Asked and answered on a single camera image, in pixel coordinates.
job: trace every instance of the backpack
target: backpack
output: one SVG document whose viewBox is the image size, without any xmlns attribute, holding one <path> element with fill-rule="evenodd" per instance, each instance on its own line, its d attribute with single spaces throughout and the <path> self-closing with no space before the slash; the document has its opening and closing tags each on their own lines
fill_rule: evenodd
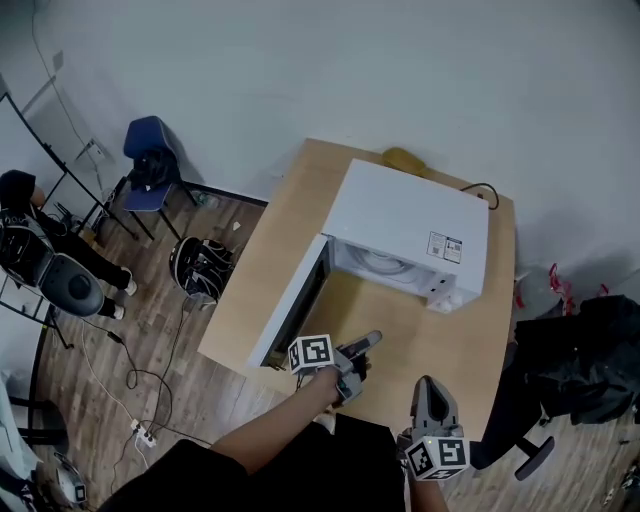
<svg viewBox="0 0 640 512">
<path fill-rule="evenodd" d="M 218 302 L 233 271 L 231 256 L 233 253 L 215 240 L 190 236 L 171 251 L 169 271 L 189 297 L 204 295 Z"/>
<path fill-rule="evenodd" d="M 180 170 L 175 155 L 166 149 L 147 149 L 133 161 L 129 173 L 131 188 L 153 190 L 165 183 L 180 181 Z"/>
</svg>

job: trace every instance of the table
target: table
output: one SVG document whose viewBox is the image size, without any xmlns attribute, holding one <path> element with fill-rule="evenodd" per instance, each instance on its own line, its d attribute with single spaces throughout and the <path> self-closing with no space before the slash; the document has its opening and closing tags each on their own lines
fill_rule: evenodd
<svg viewBox="0 0 640 512">
<path fill-rule="evenodd" d="M 322 229 L 353 158 L 382 163 L 377 153 L 312 139 L 304 142 L 224 290 L 200 343 L 202 354 L 282 393 L 294 392 L 296 379 L 287 372 L 245 363 Z M 436 171 L 431 178 L 456 188 L 468 184 Z M 500 207 L 489 213 L 483 294 L 449 315 L 428 311 L 424 300 L 392 288 L 342 272 L 330 275 L 302 334 L 329 333 L 334 344 L 374 329 L 383 334 L 369 353 L 373 368 L 364 393 L 342 412 L 399 432 L 409 426 L 414 385 L 428 374 L 456 398 L 465 435 L 482 438 L 509 331 L 514 223 L 513 202 L 500 196 Z"/>
</svg>

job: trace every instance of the electrical outlet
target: electrical outlet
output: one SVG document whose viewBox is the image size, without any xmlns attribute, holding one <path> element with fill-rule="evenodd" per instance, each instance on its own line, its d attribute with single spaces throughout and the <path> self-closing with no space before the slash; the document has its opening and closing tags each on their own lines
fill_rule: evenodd
<svg viewBox="0 0 640 512">
<path fill-rule="evenodd" d="M 151 437 L 149 435 L 147 430 L 140 424 L 140 422 L 138 420 L 133 420 L 131 422 L 131 430 L 133 430 L 134 432 L 137 430 L 138 439 L 140 439 L 149 448 L 153 448 L 156 445 L 155 438 L 153 438 L 153 437 Z"/>
<path fill-rule="evenodd" d="M 87 149 L 87 153 L 91 156 L 91 159 L 96 164 L 99 164 L 106 158 L 104 156 L 104 151 L 102 151 L 102 148 L 98 146 L 98 143 L 94 139 L 91 139 L 88 142 L 86 149 Z"/>
</svg>

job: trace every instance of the white device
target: white device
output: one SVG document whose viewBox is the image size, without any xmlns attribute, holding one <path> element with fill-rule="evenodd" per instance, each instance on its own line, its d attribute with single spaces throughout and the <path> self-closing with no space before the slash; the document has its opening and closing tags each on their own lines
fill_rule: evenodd
<svg viewBox="0 0 640 512">
<path fill-rule="evenodd" d="M 59 467 L 56 468 L 58 486 L 64 497 L 72 505 L 81 505 L 87 501 L 87 487 L 78 470 L 61 453 L 55 452 Z"/>
<path fill-rule="evenodd" d="M 442 313 L 470 302 L 482 293 L 488 230 L 486 200 L 353 160 L 249 365 L 282 367 L 334 269 L 425 297 L 429 309 Z"/>
</svg>

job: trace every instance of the cable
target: cable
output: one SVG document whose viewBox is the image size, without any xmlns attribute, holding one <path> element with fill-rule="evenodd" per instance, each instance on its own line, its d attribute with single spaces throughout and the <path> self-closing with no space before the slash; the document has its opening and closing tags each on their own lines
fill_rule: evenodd
<svg viewBox="0 0 640 512">
<path fill-rule="evenodd" d="M 167 388 L 167 391 L 169 392 L 169 416 L 167 417 L 167 421 L 166 423 L 169 423 L 169 420 L 171 419 L 171 416 L 173 415 L 173 391 L 171 390 L 171 388 L 169 387 L 169 384 L 167 384 L 167 382 L 164 380 L 163 377 L 160 377 L 160 375 L 158 375 L 155 372 L 150 372 L 148 370 L 141 370 L 139 369 L 136 364 L 133 361 L 133 358 L 131 357 L 131 353 L 129 352 L 129 347 L 127 347 L 126 343 L 124 341 L 122 341 L 122 339 L 115 335 L 114 333 L 112 333 L 111 331 L 109 331 L 108 329 L 105 329 L 104 327 L 100 327 L 98 325 L 92 324 L 91 322 L 89 322 L 88 320 L 85 320 L 84 318 L 81 318 L 81 320 L 86 323 L 89 324 L 92 327 L 95 327 L 96 329 L 100 329 L 101 331 L 104 331 L 107 333 L 107 336 L 109 336 L 110 339 L 112 339 L 115 343 L 118 343 L 120 345 L 122 345 L 124 347 L 124 351 L 127 354 L 127 359 L 129 360 L 129 364 L 131 365 L 131 370 L 129 370 L 127 372 L 127 376 L 125 377 L 125 384 L 127 386 L 128 389 L 135 389 L 138 386 L 138 373 L 144 373 L 146 375 L 151 375 L 153 377 L 155 377 L 156 379 L 158 379 L 160 381 L 160 389 L 162 389 L 162 385 L 164 384 L 164 386 Z M 84 344 L 84 323 L 82 324 L 82 334 L 83 334 L 83 344 Z"/>
<path fill-rule="evenodd" d="M 131 416 L 131 413 L 129 412 L 129 409 L 127 409 L 127 407 L 120 400 L 118 400 L 115 396 L 113 396 L 111 393 L 109 393 L 109 390 L 104 386 L 104 384 L 100 381 L 100 379 L 98 378 L 96 373 L 93 371 L 93 366 L 91 366 L 91 362 L 89 361 L 89 356 L 87 355 L 87 346 L 86 346 L 85 341 L 84 341 L 84 323 L 82 324 L 81 338 L 82 338 L 82 349 L 84 350 L 84 358 L 86 359 L 87 364 L 89 365 L 89 370 L 91 370 L 91 374 L 93 375 L 93 378 L 98 381 L 98 384 L 100 384 L 100 387 L 104 390 L 104 392 L 107 395 L 109 395 L 113 399 L 114 402 L 116 402 L 118 405 L 120 405 L 125 410 L 125 412 L 127 413 L 127 416 L 129 416 L 129 419 L 131 421 L 133 421 L 133 416 Z"/>
<path fill-rule="evenodd" d="M 55 81 L 53 80 L 53 76 L 49 72 L 49 67 L 47 66 L 47 62 L 46 62 L 44 56 L 42 55 L 42 52 L 40 51 L 40 46 L 38 45 L 38 40 L 36 38 L 35 21 L 36 21 L 37 12 L 38 11 L 37 11 L 37 8 L 36 8 L 36 0 L 33 0 L 33 11 L 31 13 L 31 39 L 33 39 L 33 44 L 36 47 L 36 51 L 38 52 L 38 55 L 40 55 L 40 60 L 42 61 L 42 65 L 44 66 L 44 70 L 47 72 L 47 76 L 49 77 L 49 82 L 53 86 L 53 90 L 55 91 L 56 96 L 58 97 L 58 101 L 60 102 L 60 106 L 62 107 L 62 110 L 64 111 L 65 115 L 67 116 L 67 119 L 69 120 L 69 124 L 71 125 L 71 129 L 73 130 L 73 133 L 75 134 L 75 136 L 80 141 L 80 144 L 82 144 L 82 150 L 84 151 L 84 149 L 87 147 L 87 144 L 84 142 L 84 140 L 82 140 L 82 137 L 80 137 L 80 134 L 78 133 L 78 130 L 76 130 L 76 127 L 73 124 L 73 121 L 71 120 L 71 115 L 69 114 L 69 111 L 67 110 L 67 107 L 65 106 L 64 101 L 62 101 L 62 96 L 60 96 L 60 92 L 58 91 L 58 88 L 56 87 Z M 89 159 L 91 160 L 91 163 L 93 164 L 93 169 L 96 172 L 96 181 L 98 182 L 98 188 L 100 189 L 100 194 L 103 196 L 103 199 L 104 199 L 104 189 L 102 188 L 102 178 L 100 177 L 100 171 L 98 170 L 98 164 L 93 159 L 93 157 L 91 156 L 91 153 L 89 153 L 89 151 L 87 151 L 87 156 L 89 157 Z"/>
<path fill-rule="evenodd" d="M 149 469 L 149 463 L 147 462 L 147 458 L 144 456 L 144 453 L 142 453 L 142 451 L 140 451 L 140 448 L 138 448 L 138 438 L 136 437 L 136 440 L 133 442 L 133 447 L 136 449 L 136 451 L 142 455 L 142 460 L 144 461 L 144 467 Z"/>
<path fill-rule="evenodd" d="M 491 191 L 493 192 L 493 195 L 496 196 L 496 204 L 493 207 L 489 206 L 489 210 L 497 210 L 498 206 L 500 206 L 500 196 L 498 196 L 498 192 L 496 191 L 495 188 L 493 188 L 493 185 L 491 185 L 490 183 L 484 183 L 484 182 L 472 183 L 468 187 L 461 188 L 460 192 L 466 192 L 467 190 L 470 190 L 470 189 L 476 188 L 476 187 L 487 187 L 487 188 L 491 189 Z"/>
<path fill-rule="evenodd" d="M 184 325 L 184 306 L 188 300 L 189 300 L 189 296 L 186 296 L 182 301 L 182 307 L 180 308 L 180 324 L 178 325 L 178 331 L 176 332 L 176 336 L 173 340 L 173 346 L 171 347 L 171 354 L 169 355 L 169 362 L 167 363 L 167 367 L 164 369 L 164 373 L 162 374 L 162 377 L 160 379 L 161 382 L 160 382 L 160 388 L 158 389 L 158 401 L 156 402 L 156 409 L 153 413 L 153 420 L 152 420 L 154 424 L 156 423 L 156 418 L 158 416 L 158 409 L 160 406 L 160 395 L 162 394 L 162 381 L 165 380 L 167 373 L 169 373 L 169 368 L 171 367 L 171 362 L 173 361 L 173 355 L 175 354 L 176 346 L 178 345 L 178 338 L 180 338 L 180 332 L 182 331 L 182 327 Z M 171 415 L 167 417 L 167 421 L 165 421 L 163 425 L 155 429 L 153 432 L 151 432 L 151 427 L 150 427 L 149 433 L 152 436 L 157 437 L 158 432 L 160 432 L 160 430 L 165 428 L 169 424 L 169 421 L 171 421 Z"/>
<path fill-rule="evenodd" d="M 128 439 L 124 442 L 124 445 L 122 445 L 122 454 L 120 455 L 120 458 L 116 461 L 116 463 L 113 465 L 113 480 L 111 480 L 111 494 L 113 495 L 113 484 L 116 483 L 116 478 L 117 478 L 117 474 L 116 474 L 116 466 L 118 464 L 120 464 L 122 462 L 122 460 L 124 459 L 124 454 L 127 451 L 127 445 L 129 444 L 129 441 L 131 441 L 133 439 L 133 436 L 136 435 L 136 432 L 132 432 L 131 435 L 128 437 Z"/>
<path fill-rule="evenodd" d="M 91 322 L 89 322 L 89 320 L 85 320 L 84 318 L 80 318 L 80 320 L 82 320 L 85 324 L 89 324 L 91 327 L 95 327 L 96 329 L 100 329 L 101 331 L 104 331 L 104 332 L 109 332 L 108 329 L 105 329 L 104 327 L 100 327 L 99 325 L 96 325 L 96 324 L 92 324 Z"/>
<path fill-rule="evenodd" d="M 194 441 L 199 441 L 200 443 L 206 444 L 207 446 L 212 446 L 212 444 L 213 444 L 213 443 L 210 443 L 209 441 L 205 441 L 204 439 L 200 439 L 199 437 L 195 437 L 195 436 L 192 436 L 190 434 L 185 434 L 184 432 L 180 432 L 179 430 L 175 430 L 175 429 L 173 429 L 171 427 L 168 427 L 166 425 L 164 427 L 162 427 L 162 428 L 165 429 L 165 430 L 168 430 L 169 432 L 173 432 L 174 434 L 178 434 L 180 436 L 188 437 L 189 439 L 193 439 Z"/>
<path fill-rule="evenodd" d="M 133 362 L 133 358 L 131 357 L 131 354 L 129 353 L 129 348 L 127 347 L 127 345 L 124 342 L 122 342 L 122 346 L 124 347 L 124 350 L 127 353 L 127 358 L 129 359 L 129 364 L 131 365 L 131 370 L 129 370 L 129 372 L 127 373 L 127 377 L 125 379 L 125 384 L 127 388 L 133 390 L 138 386 L 138 373 L 152 375 L 153 377 L 158 379 L 160 381 L 160 389 L 162 389 L 162 385 L 164 384 L 164 386 L 167 388 L 167 391 L 169 392 L 169 415 L 167 416 L 167 421 L 166 421 L 166 423 L 169 423 L 171 416 L 173 416 L 173 391 L 171 391 L 169 384 L 167 384 L 167 382 L 162 377 L 160 377 L 160 375 L 158 375 L 157 373 L 150 372 L 147 370 L 140 370 L 139 368 L 137 368 L 135 363 Z M 129 384 L 131 375 L 133 375 L 134 377 L 133 384 Z M 148 420 L 148 421 L 151 421 L 151 426 L 156 424 L 152 420 Z"/>
</svg>

